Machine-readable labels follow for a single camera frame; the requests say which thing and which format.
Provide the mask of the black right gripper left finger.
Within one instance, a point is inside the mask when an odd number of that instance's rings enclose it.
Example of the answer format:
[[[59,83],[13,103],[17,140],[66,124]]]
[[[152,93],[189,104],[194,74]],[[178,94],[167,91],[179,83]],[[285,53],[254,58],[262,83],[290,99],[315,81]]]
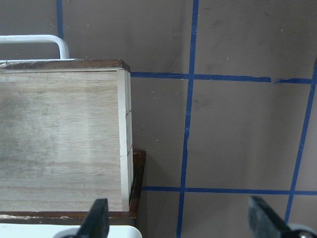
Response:
[[[77,238],[106,238],[109,233],[108,202],[96,199],[80,226]]]

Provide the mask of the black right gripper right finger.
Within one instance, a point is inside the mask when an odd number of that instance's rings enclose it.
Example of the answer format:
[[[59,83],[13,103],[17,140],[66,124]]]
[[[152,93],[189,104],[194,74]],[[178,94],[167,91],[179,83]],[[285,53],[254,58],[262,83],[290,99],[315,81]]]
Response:
[[[295,232],[259,196],[249,198],[248,222],[254,238],[295,237]]]

